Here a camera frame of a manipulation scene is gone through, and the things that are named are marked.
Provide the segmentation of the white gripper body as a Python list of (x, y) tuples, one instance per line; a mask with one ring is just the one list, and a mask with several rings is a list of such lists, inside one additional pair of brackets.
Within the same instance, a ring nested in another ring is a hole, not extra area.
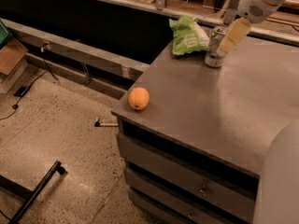
[(237, 14), (251, 23), (260, 23), (278, 10), (280, 0), (240, 0)]

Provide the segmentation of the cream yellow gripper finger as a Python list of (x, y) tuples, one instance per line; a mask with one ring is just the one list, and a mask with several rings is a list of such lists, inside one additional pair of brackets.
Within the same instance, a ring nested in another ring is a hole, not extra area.
[(227, 30), (218, 48), (219, 54), (227, 54), (250, 32), (251, 23), (246, 18), (235, 20)]

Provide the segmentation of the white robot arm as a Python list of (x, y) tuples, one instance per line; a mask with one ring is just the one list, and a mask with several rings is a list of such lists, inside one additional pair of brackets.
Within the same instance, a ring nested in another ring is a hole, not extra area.
[[(253, 23), (272, 15), (285, 0), (240, 0), (239, 18), (232, 22), (217, 48), (229, 53)], [(299, 224), (299, 120), (281, 130), (263, 161), (252, 224)]]

